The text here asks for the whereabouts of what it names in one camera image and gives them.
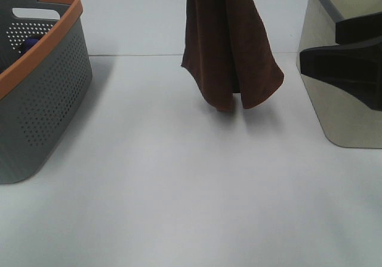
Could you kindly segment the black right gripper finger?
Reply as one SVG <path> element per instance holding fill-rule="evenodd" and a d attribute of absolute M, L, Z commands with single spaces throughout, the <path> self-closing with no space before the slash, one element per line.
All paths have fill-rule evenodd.
<path fill-rule="evenodd" d="M 345 19 L 335 24 L 335 42 L 350 44 L 381 36 L 381 12 Z"/>
<path fill-rule="evenodd" d="M 333 85 L 381 110 L 381 37 L 300 52 L 303 75 Z"/>

